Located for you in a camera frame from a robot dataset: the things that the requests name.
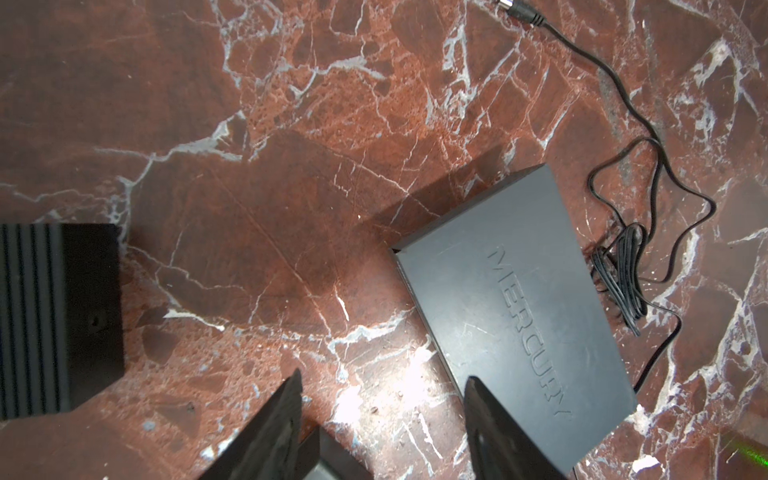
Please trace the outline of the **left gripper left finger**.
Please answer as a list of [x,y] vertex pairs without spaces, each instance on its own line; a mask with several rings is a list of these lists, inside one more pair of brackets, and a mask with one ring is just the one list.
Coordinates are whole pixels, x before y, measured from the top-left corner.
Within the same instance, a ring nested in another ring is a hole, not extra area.
[[302,377],[295,370],[200,478],[292,479],[301,418]]

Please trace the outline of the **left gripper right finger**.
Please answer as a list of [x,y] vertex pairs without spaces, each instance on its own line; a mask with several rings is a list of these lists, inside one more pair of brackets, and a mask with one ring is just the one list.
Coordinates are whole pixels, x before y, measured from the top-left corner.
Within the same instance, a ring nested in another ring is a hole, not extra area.
[[476,376],[465,384],[464,412],[477,479],[566,479]]

